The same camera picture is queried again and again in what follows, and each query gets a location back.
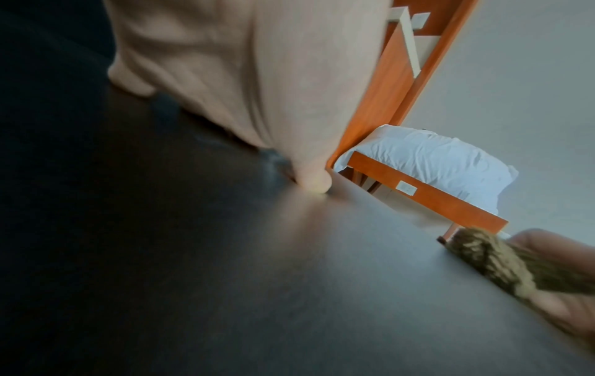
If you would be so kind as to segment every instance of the bed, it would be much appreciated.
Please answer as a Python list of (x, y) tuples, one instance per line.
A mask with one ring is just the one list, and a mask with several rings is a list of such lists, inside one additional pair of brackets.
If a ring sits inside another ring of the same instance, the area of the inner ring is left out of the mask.
[[(407, 22), (406, 17), (389, 19), (382, 54), (368, 90), (353, 115), (339, 147), (329, 160), (327, 165), (329, 168), (333, 167), (341, 155), (363, 141), (376, 128), (387, 123), (402, 124), (415, 100), (452, 45), (459, 30), (471, 15), (477, 5), (477, 0), (417, 2), (396, 0), (393, 5), (395, 7), (407, 6), (408, 14), (431, 12), (431, 15), (428, 23), (421, 30), (415, 32), (410, 30), (411, 25)], [(410, 56), (412, 51), (411, 48), (408, 48), (407, 42), (411, 33), (414, 33), (416, 37), (432, 35), (439, 37), (419, 72), (417, 72), (415, 63), (416, 58)], [(482, 227), (496, 234), (508, 223), (507, 220), (497, 215), (359, 152), (353, 153), (348, 165), (353, 169), (351, 179), (356, 184), (361, 186), (367, 177), (375, 179), (376, 182), (368, 189), (370, 193), (374, 193), (380, 185), (394, 189), (400, 182), (417, 188), (413, 195), (408, 195), (402, 190), (397, 191), (452, 221), (452, 225), (443, 235), (446, 239), (460, 226)]]

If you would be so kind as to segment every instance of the white pillow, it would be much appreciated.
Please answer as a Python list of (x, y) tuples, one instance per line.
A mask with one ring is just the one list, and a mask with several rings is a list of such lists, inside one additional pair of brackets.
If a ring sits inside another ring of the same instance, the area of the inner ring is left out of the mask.
[(334, 170), (345, 169), (354, 151), (495, 215), (498, 195), (519, 175), (513, 166), (460, 139), (402, 126), (378, 127), (341, 155)]

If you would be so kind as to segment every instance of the label on bed frame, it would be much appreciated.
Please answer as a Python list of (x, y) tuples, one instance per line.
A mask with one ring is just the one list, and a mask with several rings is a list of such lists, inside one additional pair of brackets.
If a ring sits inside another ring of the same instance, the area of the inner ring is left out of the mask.
[(401, 191), (409, 196), (413, 196), (416, 190), (417, 188), (415, 188), (411, 184), (405, 183), (403, 180), (401, 180), (399, 184), (397, 184), (397, 191)]

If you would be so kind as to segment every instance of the orange wooden bed frame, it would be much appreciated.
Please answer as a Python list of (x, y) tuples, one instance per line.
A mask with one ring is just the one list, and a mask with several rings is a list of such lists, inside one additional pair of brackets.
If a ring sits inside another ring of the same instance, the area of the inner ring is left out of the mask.
[[(431, 12), (428, 23), (422, 30), (415, 32), (415, 35), (440, 35), (439, 42), (419, 76), (414, 79), (401, 25), (389, 24), (384, 49), (368, 89), (327, 167), (332, 168), (339, 156), (359, 144), (379, 126), (402, 124), (477, 2), (478, 0), (394, 1), (393, 6), (408, 6), (412, 14)], [(367, 177), (375, 179), (376, 182), (368, 190), (370, 193), (374, 193), (380, 184), (395, 188), (400, 181), (417, 187), (413, 196), (405, 193), (403, 195), (453, 222), (444, 234), (446, 239), (460, 226), (481, 227), (497, 234), (508, 223), (358, 152), (353, 153), (348, 165), (354, 170), (352, 180), (360, 186)]]

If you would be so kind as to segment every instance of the headboard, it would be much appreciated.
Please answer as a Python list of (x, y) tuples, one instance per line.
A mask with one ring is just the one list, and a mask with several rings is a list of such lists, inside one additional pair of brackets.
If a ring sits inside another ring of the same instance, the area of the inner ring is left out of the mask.
[(477, 5), (478, 0), (394, 0), (394, 7), (408, 6), (411, 15), (430, 12), (421, 30), (414, 35), (439, 35), (439, 40), (421, 73), (413, 78), (401, 23), (387, 26), (384, 48), (368, 89), (351, 118), (339, 147), (328, 160), (333, 164), (347, 150), (360, 143), (384, 124), (401, 125), (415, 100), (428, 83), (459, 30)]

